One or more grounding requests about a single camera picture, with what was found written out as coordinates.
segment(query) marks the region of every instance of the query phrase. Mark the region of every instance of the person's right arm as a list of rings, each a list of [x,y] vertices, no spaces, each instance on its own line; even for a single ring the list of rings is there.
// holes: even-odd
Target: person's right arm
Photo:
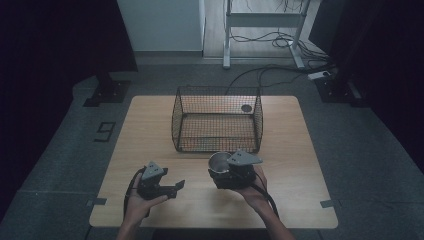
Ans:
[[[257,177],[255,180],[255,184],[262,189],[266,189],[267,180],[262,171],[262,168],[256,165],[255,171],[259,175],[259,177]],[[246,200],[247,204],[249,204],[249,206],[251,206],[255,212],[258,213],[260,218],[264,221],[272,240],[295,239],[291,232],[280,221],[277,215],[275,215],[268,201],[261,193],[251,187],[235,191],[240,193]]]

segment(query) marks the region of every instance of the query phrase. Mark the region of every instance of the metal mesh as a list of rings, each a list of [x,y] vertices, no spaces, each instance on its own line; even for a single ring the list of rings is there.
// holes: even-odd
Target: metal mesh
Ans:
[[[180,87],[172,140],[181,152],[258,152],[262,119],[258,88]]]

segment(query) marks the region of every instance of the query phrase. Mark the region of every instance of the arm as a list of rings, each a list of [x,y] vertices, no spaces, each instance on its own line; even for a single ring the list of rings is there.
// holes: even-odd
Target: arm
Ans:
[[[255,184],[262,187],[263,189],[266,189],[267,180],[265,178],[264,172],[262,171],[262,168],[260,166],[254,167],[255,172],[259,175],[259,177],[257,177],[255,180]],[[260,218],[264,221],[272,240],[295,239],[291,232],[280,221],[277,215],[275,215],[268,201],[261,193],[251,187],[235,191],[240,193],[246,200],[247,204],[249,204],[249,206],[251,206],[255,212],[258,213]]]
[[[167,196],[160,196],[152,200],[144,200],[137,193],[137,186],[141,179],[141,173],[137,175],[131,195],[128,199],[127,211],[125,213],[124,221],[119,228],[117,240],[132,240],[134,239],[138,228],[144,217],[149,212],[149,209],[155,205],[165,202],[168,200]]]

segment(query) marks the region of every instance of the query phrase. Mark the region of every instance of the black disc in basket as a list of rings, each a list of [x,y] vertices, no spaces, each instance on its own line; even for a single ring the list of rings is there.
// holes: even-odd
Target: black disc in basket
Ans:
[[[241,110],[243,112],[251,112],[252,111],[252,106],[245,104],[245,105],[241,106]]]

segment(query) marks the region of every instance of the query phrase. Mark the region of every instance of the wooden table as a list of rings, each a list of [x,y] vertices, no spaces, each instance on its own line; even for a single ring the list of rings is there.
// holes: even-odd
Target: wooden table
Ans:
[[[186,183],[171,199],[151,209],[144,227],[264,228],[259,216],[231,190],[218,190],[208,174],[209,153],[179,153],[171,139],[174,96],[136,96],[116,143],[90,224],[118,227],[125,191],[134,173],[155,161],[169,168],[161,185]],[[264,133],[257,154],[280,218],[288,228],[335,228],[330,200],[302,111],[295,97],[262,96]]]

